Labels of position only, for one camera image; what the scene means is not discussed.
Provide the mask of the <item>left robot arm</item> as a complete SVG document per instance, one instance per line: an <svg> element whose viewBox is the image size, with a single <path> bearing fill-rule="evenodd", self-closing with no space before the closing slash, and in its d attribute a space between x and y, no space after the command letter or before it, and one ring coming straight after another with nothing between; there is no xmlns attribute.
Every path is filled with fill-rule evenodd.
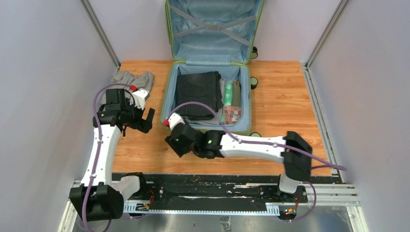
<svg viewBox="0 0 410 232"><path fill-rule="evenodd" d="M143 118L149 92L131 87L104 90L105 103L93 104L94 140L90 160L80 186L70 190L69 199L83 222L121 218L125 202L133 196L137 200L148 194L148 186L141 172L123 176L112 182L116 147L126 129L148 133L152 129L155 110L150 108Z"/></svg>

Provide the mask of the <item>amber bottle black cap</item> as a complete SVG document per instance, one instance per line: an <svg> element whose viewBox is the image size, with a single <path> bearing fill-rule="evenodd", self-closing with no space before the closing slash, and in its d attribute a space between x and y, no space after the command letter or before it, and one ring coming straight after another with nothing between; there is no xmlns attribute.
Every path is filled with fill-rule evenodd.
<svg viewBox="0 0 410 232"><path fill-rule="evenodd" d="M240 101L241 101L240 91L241 91L240 81L239 80L234 80L233 81L233 86L232 86L232 104L231 104L231 106L240 107Z"/></svg>

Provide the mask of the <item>grey cloth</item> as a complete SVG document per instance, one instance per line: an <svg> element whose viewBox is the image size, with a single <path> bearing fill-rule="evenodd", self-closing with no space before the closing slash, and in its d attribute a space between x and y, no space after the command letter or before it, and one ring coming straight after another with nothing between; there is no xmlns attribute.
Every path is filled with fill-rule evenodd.
<svg viewBox="0 0 410 232"><path fill-rule="evenodd" d="M220 80L220 91L221 91L221 102L222 102L222 107L218 109L217 111L217 116L221 119L222 122L224 122L223 119L223 103L224 103L224 98L225 98L225 86L226 86L226 81L225 80ZM213 117L212 119L209 120L191 120L186 118L186 121L189 123L194 123L198 125L205 125L205 126L212 126L212 125L219 125L219 121L216 117Z"/></svg>

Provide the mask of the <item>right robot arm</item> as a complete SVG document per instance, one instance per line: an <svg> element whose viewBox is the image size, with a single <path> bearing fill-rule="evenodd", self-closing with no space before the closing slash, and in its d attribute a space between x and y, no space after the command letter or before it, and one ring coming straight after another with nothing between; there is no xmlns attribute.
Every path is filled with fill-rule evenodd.
<svg viewBox="0 0 410 232"><path fill-rule="evenodd" d="M311 178L312 150L294 131L285 136L252 137L220 130L201 132L177 123L165 141L179 157L192 152L203 159L247 157L282 164L284 172L279 177L276 195L283 202L291 200L298 185Z"/></svg>

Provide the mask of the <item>eyeshadow palette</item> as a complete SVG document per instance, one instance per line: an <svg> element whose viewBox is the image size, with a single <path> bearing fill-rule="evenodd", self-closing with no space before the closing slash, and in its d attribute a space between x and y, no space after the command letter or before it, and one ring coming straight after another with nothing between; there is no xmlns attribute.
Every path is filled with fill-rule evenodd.
<svg viewBox="0 0 410 232"><path fill-rule="evenodd" d="M233 125L242 117L242 108L239 106L223 106L223 123Z"/></svg>

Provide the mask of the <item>green white patterned cloth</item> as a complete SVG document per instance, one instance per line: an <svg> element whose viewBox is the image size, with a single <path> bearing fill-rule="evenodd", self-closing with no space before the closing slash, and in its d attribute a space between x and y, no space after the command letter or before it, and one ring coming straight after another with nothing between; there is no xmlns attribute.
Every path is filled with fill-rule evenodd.
<svg viewBox="0 0 410 232"><path fill-rule="evenodd" d="M225 92L224 92L224 101L223 101L223 108L222 108L222 123L225 123L225 109L228 106L232 105L233 101L233 82L227 82L225 84Z"/></svg>

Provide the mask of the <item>green suitcase blue lining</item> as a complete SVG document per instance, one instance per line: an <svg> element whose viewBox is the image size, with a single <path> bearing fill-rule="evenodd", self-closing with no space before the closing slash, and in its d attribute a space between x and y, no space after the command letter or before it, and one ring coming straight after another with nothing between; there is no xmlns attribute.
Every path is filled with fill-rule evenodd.
<svg viewBox="0 0 410 232"><path fill-rule="evenodd" d="M242 117L227 125L230 132L248 134L252 124L248 62L263 11L262 0L168 0L167 33L174 63L165 87L160 121L177 106L180 74L218 71L223 80L239 80Z"/></svg>

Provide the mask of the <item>black cloth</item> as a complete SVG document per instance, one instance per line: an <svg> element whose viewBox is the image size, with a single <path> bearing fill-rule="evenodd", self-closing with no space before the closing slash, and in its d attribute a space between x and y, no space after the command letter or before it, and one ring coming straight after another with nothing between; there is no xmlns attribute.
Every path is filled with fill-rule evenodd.
<svg viewBox="0 0 410 232"><path fill-rule="evenodd" d="M200 102L217 112L222 106L221 75L218 71L181 74L176 80L177 106L186 102ZM178 109L189 120L211 120L214 115L206 108L190 104Z"/></svg>

